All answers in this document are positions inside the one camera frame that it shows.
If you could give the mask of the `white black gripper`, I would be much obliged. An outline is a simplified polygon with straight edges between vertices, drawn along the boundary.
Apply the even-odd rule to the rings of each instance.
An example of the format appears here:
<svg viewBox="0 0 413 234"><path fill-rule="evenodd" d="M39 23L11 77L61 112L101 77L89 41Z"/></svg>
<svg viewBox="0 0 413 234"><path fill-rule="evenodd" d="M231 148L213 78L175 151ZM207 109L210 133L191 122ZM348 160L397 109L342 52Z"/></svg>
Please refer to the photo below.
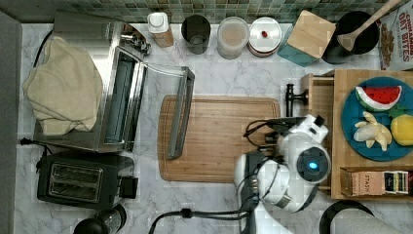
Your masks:
<svg viewBox="0 0 413 234"><path fill-rule="evenodd" d="M267 126L273 131L264 136L265 142L278 146L300 146L312 142L321 144L328 135L324 119L311 114L271 119Z"/></svg>

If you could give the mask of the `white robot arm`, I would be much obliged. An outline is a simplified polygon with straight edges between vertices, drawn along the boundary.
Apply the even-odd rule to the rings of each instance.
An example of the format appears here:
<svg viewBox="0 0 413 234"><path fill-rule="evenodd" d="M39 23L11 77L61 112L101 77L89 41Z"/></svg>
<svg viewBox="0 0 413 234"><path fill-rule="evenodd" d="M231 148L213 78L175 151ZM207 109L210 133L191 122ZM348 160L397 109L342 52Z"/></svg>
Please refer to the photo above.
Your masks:
<svg viewBox="0 0 413 234"><path fill-rule="evenodd" d="M234 183L240 234L293 234L272 215L277 207L290 213L304 210L331 171L322 142L328 129L320 116L286 117L251 122L248 138L262 127L272 130L265 142L236 163Z"/></svg>

